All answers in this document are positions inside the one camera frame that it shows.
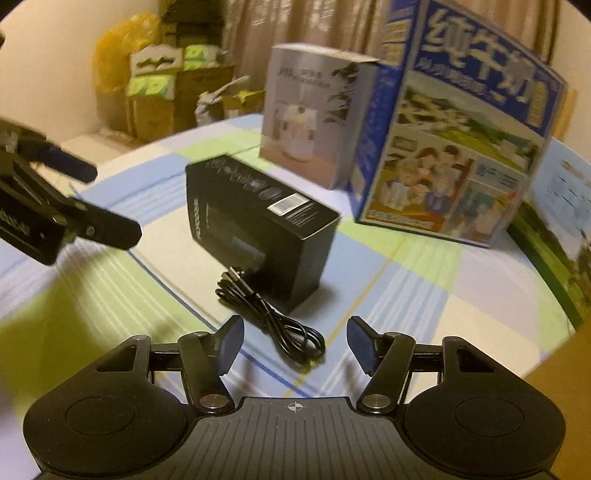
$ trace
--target milk carton box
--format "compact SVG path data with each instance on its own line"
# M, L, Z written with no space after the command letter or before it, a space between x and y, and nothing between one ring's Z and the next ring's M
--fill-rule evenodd
M563 79L447 0L397 0L347 190L362 223L490 245L544 151Z
M261 157L324 187L350 172L377 59L308 44L272 49Z

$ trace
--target barcode label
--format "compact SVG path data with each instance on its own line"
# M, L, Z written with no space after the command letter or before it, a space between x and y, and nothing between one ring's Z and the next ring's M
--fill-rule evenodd
M283 200L279 200L279 202L275 202L273 205L269 205L267 209L281 217L292 211L294 208L298 208L308 202L309 200L303 195L294 193L293 195L285 197Z

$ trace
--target beige curtain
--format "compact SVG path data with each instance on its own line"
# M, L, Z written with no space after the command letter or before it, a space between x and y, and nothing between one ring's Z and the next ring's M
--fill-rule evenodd
M263 88L271 47L301 41L370 55L379 51L391 0L226 0L223 46L237 74ZM547 59L558 0L460 0Z

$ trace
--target white wall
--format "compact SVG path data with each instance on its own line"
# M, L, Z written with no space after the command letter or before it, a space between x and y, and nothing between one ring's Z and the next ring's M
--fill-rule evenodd
M591 161L591 22L566 0L560 5L552 66L579 91L565 143Z
M95 44L158 0L25 0L0 24L0 115L62 141L98 130Z

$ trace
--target yellow plastic bag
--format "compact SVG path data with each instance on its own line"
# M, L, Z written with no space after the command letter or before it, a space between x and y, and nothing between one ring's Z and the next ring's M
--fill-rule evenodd
M160 19L151 13L134 15L107 31L96 43L92 59L96 93L125 90L129 83L129 55L161 42Z

